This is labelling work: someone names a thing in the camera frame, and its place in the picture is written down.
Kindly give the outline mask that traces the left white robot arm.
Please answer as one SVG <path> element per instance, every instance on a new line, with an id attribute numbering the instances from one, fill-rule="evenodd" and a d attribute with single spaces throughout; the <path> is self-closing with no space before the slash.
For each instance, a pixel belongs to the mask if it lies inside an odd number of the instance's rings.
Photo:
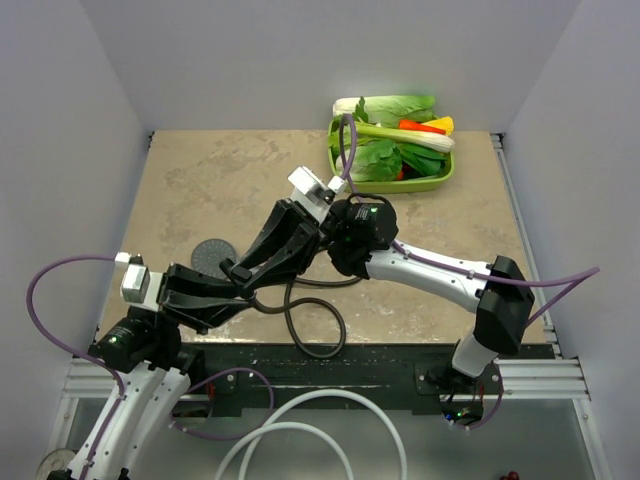
<path id="1" fill-rule="evenodd" d="M 156 273 L 131 262 L 120 295 L 126 316 L 89 349 L 117 374 L 116 386 L 84 445 L 51 479 L 136 478 L 171 408 L 207 380 L 201 355 L 183 352 L 180 326 L 205 334 L 249 306 L 233 283 L 180 264 Z"/>

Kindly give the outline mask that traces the grey shower head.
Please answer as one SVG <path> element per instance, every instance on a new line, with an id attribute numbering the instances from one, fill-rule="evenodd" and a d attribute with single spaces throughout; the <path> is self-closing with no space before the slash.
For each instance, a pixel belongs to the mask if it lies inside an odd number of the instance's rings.
<path id="1" fill-rule="evenodd" d="M 218 279 L 226 279 L 220 268 L 223 260 L 238 258 L 236 249 L 227 241 L 213 238 L 200 242 L 191 253 L 191 268 Z"/>

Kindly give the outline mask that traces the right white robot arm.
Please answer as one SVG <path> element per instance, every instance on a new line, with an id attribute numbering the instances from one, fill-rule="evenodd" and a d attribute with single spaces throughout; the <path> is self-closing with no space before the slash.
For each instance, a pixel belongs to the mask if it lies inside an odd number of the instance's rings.
<path id="1" fill-rule="evenodd" d="M 288 284 L 304 273 L 317 251 L 346 277 L 406 285 L 444 298 L 474 314 L 475 324 L 456 345 L 445 379 L 459 393 L 481 380 L 487 365 L 520 350 L 535 297 L 515 261 L 472 262 L 397 243 L 397 215 L 378 195 L 335 201 L 322 222 L 292 200 L 280 200 L 250 249 L 220 268 L 250 298 L 266 286 Z"/>

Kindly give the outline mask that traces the black T-shaped fitting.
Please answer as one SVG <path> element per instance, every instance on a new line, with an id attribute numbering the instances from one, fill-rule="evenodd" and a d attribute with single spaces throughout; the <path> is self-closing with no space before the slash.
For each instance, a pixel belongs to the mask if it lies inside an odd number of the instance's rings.
<path id="1" fill-rule="evenodd" d="M 238 284 L 245 284 L 252 278 L 252 272 L 246 268 L 235 264 L 231 258 L 226 258 L 219 263 L 220 270 L 226 277 Z"/>

